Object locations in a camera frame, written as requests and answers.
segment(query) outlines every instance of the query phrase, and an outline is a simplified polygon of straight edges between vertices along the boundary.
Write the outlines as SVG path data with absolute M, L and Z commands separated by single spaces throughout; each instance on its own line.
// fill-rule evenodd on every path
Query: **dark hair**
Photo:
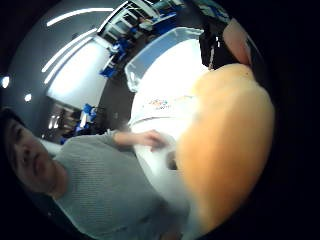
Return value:
M 0 157 L 2 159 L 1 165 L 4 165 L 4 166 L 9 166 L 8 156 L 5 149 L 4 134 L 9 121 L 12 119 L 16 120 L 18 123 L 20 123 L 22 126 L 25 127 L 24 122 L 13 110 L 11 110 L 11 108 L 4 107 L 3 109 L 1 109 L 0 111 Z

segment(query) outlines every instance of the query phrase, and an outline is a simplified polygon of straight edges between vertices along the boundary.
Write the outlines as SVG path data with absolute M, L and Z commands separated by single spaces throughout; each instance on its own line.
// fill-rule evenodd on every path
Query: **white wall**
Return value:
M 108 58 L 104 47 L 88 42 L 59 71 L 47 95 L 80 109 L 85 103 L 97 106 L 106 84 L 99 71 Z

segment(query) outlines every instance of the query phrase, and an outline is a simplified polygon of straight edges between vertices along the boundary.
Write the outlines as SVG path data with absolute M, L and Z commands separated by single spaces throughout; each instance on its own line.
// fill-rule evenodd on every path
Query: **ceiling light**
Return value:
M 31 101 L 31 98 L 32 98 L 32 95 L 30 93 L 28 93 L 25 97 L 24 97 L 24 100 L 26 102 L 30 102 Z
M 60 22 L 63 19 L 79 15 L 82 13 L 89 13 L 89 12 L 111 12 L 113 11 L 113 8 L 85 8 L 85 9 L 80 9 L 80 10 L 75 10 L 72 12 L 68 12 L 65 14 L 60 15 L 59 17 L 56 17 L 54 19 L 51 19 L 49 22 L 47 22 L 47 27 L 52 26 L 53 24 Z
M 95 32 L 97 29 L 94 28 L 88 32 L 85 32 L 83 34 L 81 34 L 80 36 L 76 37 L 75 39 L 73 39 L 71 42 L 69 42 L 68 44 L 66 44 L 63 48 L 61 48 L 48 62 L 47 64 L 42 68 L 42 72 L 46 72 L 48 70 L 48 68 L 57 60 L 58 57 L 60 57 L 68 48 L 70 48 L 73 44 L 75 44 L 76 42 L 80 41 L 82 38 L 88 36 L 89 34 Z
M 92 37 L 88 37 L 78 43 L 74 48 L 72 48 L 68 53 L 66 53 L 63 58 L 54 66 L 54 68 L 51 70 L 51 72 L 48 74 L 46 79 L 44 80 L 44 84 L 48 84 L 48 82 L 51 80 L 53 75 L 59 70 L 59 68 L 74 54 L 79 48 L 81 48 L 84 44 L 89 42 L 92 39 Z
M 56 122 L 54 123 L 54 126 L 53 128 L 58 128 L 59 127 L 59 124 L 58 124 L 58 120 L 59 120 L 60 116 L 57 116 L 56 118 Z
M 2 87 L 7 88 L 9 86 L 10 78 L 8 76 L 2 78 Z
M 124 3 L 122 3 L 119 7 L 117 7 L 112 13 L 110 13 L 110 15 L 103 21 L 103 23 L 101 24 L 101 26 L 98 28 L 98 32 L 100 32 L 102 30 L 102 28 L 104 27 L 104 25 L 116 14 L 116 12 L 121 9 L 122 7 L 124 7 L 129 1 L 125 1 Z
M 81 122 L 80 122 L 80 127 L 84 128 L 84 126 L 87 123 L 87 114 L 83 114 L 82 118 L 81 118 Z

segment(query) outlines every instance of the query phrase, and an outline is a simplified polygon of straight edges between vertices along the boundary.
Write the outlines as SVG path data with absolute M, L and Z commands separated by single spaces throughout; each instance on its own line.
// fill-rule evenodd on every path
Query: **person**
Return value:
M 150 19 L 139 17 L 139 29 L 146 35 L 150 35 L 153 30 L 153 22 Z
M 134 144 L 151 151 L 165 146 L 158 132 L 73 137 L 52 158 L 10 108 L 1 111 L 0 123 L 1 158 L 25 188 L 50 196 L 80 232 L 94 239 L 178 239 L 171 210 L 131 151 Z

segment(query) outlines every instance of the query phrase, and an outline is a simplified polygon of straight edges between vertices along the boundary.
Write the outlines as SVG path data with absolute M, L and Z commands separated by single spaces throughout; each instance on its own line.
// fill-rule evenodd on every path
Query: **gray sweater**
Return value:
M 54 160 L 68 174 L 57 205 L 74 226 L 95 239 L 159 239 L 173 216 L 130 149 L 104 135 L 68 140 Z

